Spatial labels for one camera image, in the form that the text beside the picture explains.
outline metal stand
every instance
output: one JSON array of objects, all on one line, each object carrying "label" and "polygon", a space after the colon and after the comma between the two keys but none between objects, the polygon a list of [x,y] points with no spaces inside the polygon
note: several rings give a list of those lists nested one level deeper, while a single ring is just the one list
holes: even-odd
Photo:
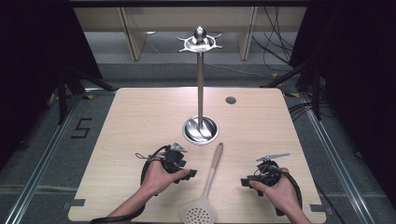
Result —
[{"label": "metal stand", "polygon": [[197,86],[198,86],[198,116],[188,119],[184,123],[183,134],[185,138],[195,144],[204,145],[215,140],[219,133],[218,124],[211,118],[204,116],[204,52],[214,48],[222,48],[216,45],[215,38],[206,34],[206,30],[198,26],[194,31],[194,36],[179,40],[184,41],[184,49],[197,53]]}]

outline spatula handle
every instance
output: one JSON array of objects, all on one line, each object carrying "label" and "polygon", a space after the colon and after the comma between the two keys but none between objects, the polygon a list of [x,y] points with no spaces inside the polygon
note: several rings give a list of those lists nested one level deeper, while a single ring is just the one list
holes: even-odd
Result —
[{"label": "spatula handle", "polygon": [[213,156],[213,161],[212,161],[212,168],[216,169],[216,167],[218,166],[220,157],[221,157],[221,153],[222,153],[222,149],[223,149],[223,144],[219,143],[218,146],[216,147],[216,151],[215,151],[215,156]]}]

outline black cable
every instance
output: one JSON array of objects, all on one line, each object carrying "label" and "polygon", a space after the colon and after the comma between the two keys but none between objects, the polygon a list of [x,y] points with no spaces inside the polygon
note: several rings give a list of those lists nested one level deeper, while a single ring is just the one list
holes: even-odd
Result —
[{"label": "black cable", "polygon": [[280,61],[282,61],[283,63],[287,64],[288,61],[286,61],[285,59],[283,59],[282,57],[280,57],[279,55],[277,55],[276,53],[274,53],[273,51],[269,50],[268,48],[266,48],[265,46],[263,46],[261,43],[259,43],[259,41],[256,40],[256,38],[254,36],[251,37],[260,47],[262,47],[262,49],[265,49],[266,51],[268,51],[269,53],[271,53],[272,55],[274,55],[276,58],[278,58]]},{"label": "black cable", "polygon": [[332,205],[332,202],[330,201],[330,199],[327,197],[327,195],[324,193],[323,189],[320,188],[320,186],[317,184],[317,182],[315,182],[315,186],[317,187],[317,189],[320,191],[320,193],[323,195],[324,199],[327,201],[327,203],[330,205],[330,207],[332,208],[332,210],[334,211],[334,213],[338,216],[338,218],[340,219],[340,221],[345,224],[345,221],[343,220],[343,218],[341,217],[341,215],[338,213],[337,209],[334,207],[334,205]]},{"label": "black cable", "polygon": [[302,114],[308,112],[311,108],[304,108],[303,110],[300,110],[298,112],[296,112],[293,116],[291,116],[292,121],[294,122],[295,120],[297,120]]},{"label": "black cable", "polygon": [[[273,27],[273,32],[272,32],[271,35],[270,35],[270,39],[271,39],[273,33],[274,33],[274,27]],[[267,62],[265,61],[265,51],[268,49],[268,44],[269,44],[269,41],[267,41],[267,43],[265,44],[265,47],[264,47],[264,54],[262,55],[262,59],[263,59],[263,61],[264,61],[265,66],[268,67],[268,68],[270,68],[270,69],[272,69],[272,68],[267,64]]]},{"label": "black cable", "polygon": [[121,221],[129,221],[133,218],[140,216],[143,211],[145,210],[146,205],[144,204],[139,210],[136,212],[126,215],[126,216],[119,216],[119,217],[99,217],[96,219],[91,220],[90,224],[96,223],[111,223],[111,222],[121,222]]},{"label": "black cable", "polygon": [[[268,51],[268,41],[267,41],[267,43],[265,44],[265,46],[262,46],[262,48],[264,49],[264,54],[262,55],[262,60],[264,61],[264,65],[267,67],[267,68],[269,68],[269,69],[271,69],[271,70],[273,70],[273,71],[279,71],[279,72],[289,72],[289,70],[283,70],[283,69],[275,69],[275,68],[272,68],[272,67],[270,67],[269,65],[268,65],[268,63],[265,61],[265,52],[266,51]],[[286,64],[288,64],[288,61],[286,61],[286,60],[284,60],[284,59],[281,59],[281,61],[282,62],[286,62]]]},{"label": "black cable", "polygon": [[278,47],[278,48],[280,48],[280,49],[282,49],[283,47],[282,46],[280,46],[280,45],[278,45],[277,43],[275,43],[274,41],[272,41],[268,36],[267,36],[267,34],[264,32],[264,36],[265,36],[265,38],[267,38],[267,40],[271,43],[271,44],[273,44],[274,46],[276,46],[276,47]]},{"label": "black cable", "polygon": [[275,7],[275,10],[276,10],[276,20],[275,20],[275,22],[273,22],[273,21],[271,20],[271,17],[269,16],[269,14],[268,14],[268,12],[267,12],[266,7],[264,7],[264,11],[265,11],[265,13],[266,13],[266,15],[267,15],[267,18],[268,18],[268,20],[269,20],[269,22],[271,23],[271,26],[272,26],[272,28],[273,28],[270,37],[268,38],[266,35],[265,35],[265,37],[267,37],[267,39],[270,40],[271,37],[272,37],[272,35],[273,35],[273,33],[275,33],[275,34],[277,35],[277,37],[278,37],[278,39],[279,39],[281,45],[282,45],[281,48],[282,48],[282,50],[283,50],[283,52],[284,52],[286,58],[289,60],[288,56],[290,57],[290,54],[289,54],[288,51],[286,51],[286,46],[284,45],[283,41],[285,41],[287,44],[289,44],[289,43],[281,36],[281,34],[280,34],[280,29],[279,29],[279,19],[278,19],[279,7]]},{"label": "black cable", "polygon": [[302,106],[301,108],[295,108],[295,112],[294,113],[290,113],[290,117],[293,119],[294,116],[301,114],[302,111],[306,112],[308,110],[310,110],[312,108],[312,105],[308,105],[308,106]]},{"label": "black cable", "polygon": [[309,102],[309,103],[302,103],[302,104],[294,105],[294,106],[289,107],[288,110],[289,110],[290,113],[292,113],[296,109],[299,109],[300,107],[304,107],[304,106],[307,106],[307,105],[312,105],[312,103]]},{"label": "black cable", "polygon": [[282,175],[284,175],[290,181],[290,183],[293,185],[294,190],[296,191],[298,204],[300,205],[301,208],[303,208],[303,196],[301,194],[301,190],[300,190],[300,187],[298,186],[297,182],[288,172],[280,171],[280,173]]},{"label": "black cable", "polygon": [[170,148],[171,146],[163,146],[158,148],[151,156],[148,157],[149,160],[151,160],[152,158],[154,158],[161,150],[166,149],[166,148]]}]

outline forearm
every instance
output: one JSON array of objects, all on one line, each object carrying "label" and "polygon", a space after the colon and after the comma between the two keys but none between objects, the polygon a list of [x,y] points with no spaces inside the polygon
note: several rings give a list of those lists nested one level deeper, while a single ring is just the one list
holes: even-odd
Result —
[{"label": "forearm", "polygon": [[[120,217],[125,215],[130,215],[139,208],[141,208],[145,203],[152,197],[152,193],[147,190],[140,188],[134,195],[122,203],[118,208],[111,212],[108,217]],[[130,223],[130,220],[124,222],[117,222],[117,224]]]},{"label": "forearm", "polygon": [[311,221],[309,221],[308,217],[306,217],[305,213],[299,206],[285,209],[284,213],[288,217],[289,221],[293,224],[311,223]]}]

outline gray floor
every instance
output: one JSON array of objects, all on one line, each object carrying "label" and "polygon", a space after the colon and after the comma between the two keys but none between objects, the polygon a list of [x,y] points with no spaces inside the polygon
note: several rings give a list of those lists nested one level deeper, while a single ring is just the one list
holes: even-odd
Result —
[{"label": "gray floor", "polygon": [[[192,53],[177,53],[182,42],[176,37],[188,37],[188,33],[156,33],[148,37],[144,52],[138,62],[130,60],[124,35],[120,33],[87,33],[92,51],[99,63],[104,81],[115,87],[174,87],[195,86],[196,57]],[[262,34],[256,38],[265,44]],[[295,34],[284,34],[293,43]],[[258,88],[273,80],[273,74],[284,74],[264,65],[262,49],[252,42],[247,61],[241,61],[236,45],[235,34],[223,34],[218,44],[224,49],[214,49],[205,54],[206,86],[243,86]],[[270,47],[276,53],[282,50]],[[265,54],[268,66],[290,70],[270,54]],[[279,88],[285,93],[296,92],[294,85],[298,76],[282,84]],[[96,88],[85,83],[87,88]],[[74,199],[79,182],[91,156],[96,139],[106,119],[114,94],[95,93],[93,98],[81,99],[65,127],[60,144],[45,172],[40,176],[37,189],[21,223],[73,223],[68,220],[67,203]],[[285,97],[288,106],[300,104],[300,98]],[[337,153],[342,158],[352,182],[368,206],[376,223],[396,223],[396,212],[382,189],[375,182],[370,170],[362,159],[356,157],[354,145],[329,107],[322,107],[321,124],[330,136]],[[334,167],[329,160],[317,132],[314,129],[310,112],[293,118],[304,154],[316,183],[331,200],[346,223],[361,223]],[[19,198],[23,187],[29,182],[34,169],[45,152],[52,135],[58,128],[59,108],[54,101],[26,136],[29,147],[18,150],[0,173],[0,221],[7,218],[8,211]],[[83,123],[90,128],[86,138],[72,138],[82,135],[76,130],[80,119],[92,119]],[[319,194],[328,210],[331,206]],[[326,223],[341,223],[336,215],[329,212]]]}]

